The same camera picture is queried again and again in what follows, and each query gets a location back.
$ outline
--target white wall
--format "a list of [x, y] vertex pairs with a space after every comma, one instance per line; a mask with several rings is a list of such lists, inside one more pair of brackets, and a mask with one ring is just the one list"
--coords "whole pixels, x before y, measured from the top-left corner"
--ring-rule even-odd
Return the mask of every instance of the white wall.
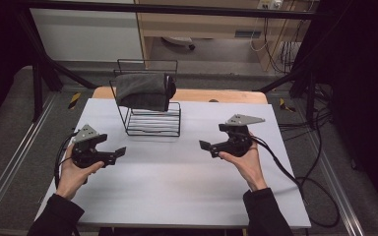
[[[134, 3], [133, 0], [75, 0]], [[135, 13], [31, 9], [47, 54], [59, 61], [142, 59]]]

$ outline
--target sleeve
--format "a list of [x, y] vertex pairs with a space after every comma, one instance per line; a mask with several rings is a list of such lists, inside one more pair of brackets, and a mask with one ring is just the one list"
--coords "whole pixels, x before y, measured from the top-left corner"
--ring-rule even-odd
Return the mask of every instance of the sleeve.
[[243, 200], [250, 219], [249, 236], [293, 235], [270, 188], [247, 191]]
[[84, 211], [76, 204], [53, 195], [42, 214], [32, 224], [28, 236], [71, 236]]

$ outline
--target person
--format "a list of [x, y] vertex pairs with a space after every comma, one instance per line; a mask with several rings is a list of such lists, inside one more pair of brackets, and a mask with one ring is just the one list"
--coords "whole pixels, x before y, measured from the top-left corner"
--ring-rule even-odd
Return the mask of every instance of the person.
[[[71, 156], [72, 146], [66, 151]], [[250, 149], [242, 156], [235, 157], [227, 152], [220, 152], [220, 158], [232, 163], [250, 187], [243, 195], [247, 210], [249, 236], [293, 235], [272, 190], [267, 186], [260, 165], [257, 144], [253, 142]], [[62, 164], [59, 187], [48, 200], [47, 206], [40, 217], [32, 224], [28, 236], [71, 236], [76, 223], [84, 211], [70, 202], [78, 189], [92, 173], [103, 166], [98, 162], [89, 168], [77, 167], [71, 159]]]

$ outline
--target floor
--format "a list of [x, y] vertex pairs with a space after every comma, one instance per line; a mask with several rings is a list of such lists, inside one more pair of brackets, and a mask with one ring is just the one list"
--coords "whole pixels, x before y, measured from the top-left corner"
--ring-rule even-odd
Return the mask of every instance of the floor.
[[[169, 44], [158, 38], [153, 48], [153, 59], [178, 60], [179, 88], [191, 89], [258, 89], [281, 77], [275, 71], [263, 72], [248, 40], [194, 39], [196, 49]], [[66, 66], [77, 74], [98, 85], [108, 85], [112, 80], [111, 63], [108, 65], [86, 65], [86, 63], [65, 62]], [[0, 235], [25, 235], [39, 207], [39, 200], [45, 194], [52, 178], [52, 165], [55, 152], [60, 142], [71, 133], [81, 115], [92, 91], [80, 87], [69, 79], [62, 78], [65, 87], [61, 92], [46, 92], [47, 101], [52, 101], [46, 110], [45, 122], [39, 124], [40, 132], [30, 137], [32, 142], [23, 140], [30, 128], [37, 128], [32, 123], [32, 73], [28, 69], [21, 71], [0, 109], [0, 177], [8, 163], [14, 163], [10, 171], [9, 183], [0, 189]], [[287, 83], [267, 94], [273, 104], [280, 124], [300, 123], [303, 121], [305, 97], [291, 99], [288, 95], [290, 84]], [[81, 92], [74, 109], [67, 109], [70, 100], [77, 91]], [[280, 105], [284, 100], [285, 107]], [[316, 108], [322, 110], [326, 101], [316, 102]], [[282, 131], [285, 147], [296, 176], [303, 176], [315, 160], [318, 137], [316, 132], [306, 133], [306, 128]], [[352, 170], [346, 147], [336, 131], [335, 121], [329, 120], [321, 128], [322, 162], [312, 172], [311, 177], [331, 194], [338, 197], [339, 189], [333, 188], [336, 180], [341, 184], [348, 206], [341, 206], [343, 213], [338, 225], [330, 228], [313, 224], [311, 235], [378, 235], [378, 196], [364, 172]], [[24, 152], [18, 149], [20, 143], [27, 146]], [[22, 162], [13, 159], [19, 153]], [[334, 180], [327, 173], [335, 173]], [[305, 185], [309, 205], [309, 215], [318, 222], [335, 221], [336, 211], [327, 195], [312, 184]], [[355, 221], [348, 221], [349, 215]], [[352, 232], [350, 228], [361, 229]], [[95, 231], [94, 228], [81, 228], [82, 232]], [[297, 230], [295, 234], [304, 234]]]

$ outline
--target metal rack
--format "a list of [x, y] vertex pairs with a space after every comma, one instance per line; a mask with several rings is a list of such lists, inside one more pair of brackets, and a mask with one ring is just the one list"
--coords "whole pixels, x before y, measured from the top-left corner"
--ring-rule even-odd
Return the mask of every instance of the metal rack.
[[[118, 59], [118, 70], [114, 70], [115, 78], [126, 74], [165, 73], [177, 75], [177, 61], [172, 60], [123, 60]], [[116, 100], [116, 81], [109, 82]], [[128, 136], [160, 136], [179, 137], [181, 108], [179, 102], [169, 102], [167, 111], [152, 111], [144, 109], [126, 108], [117, 105], [119, 115]]]

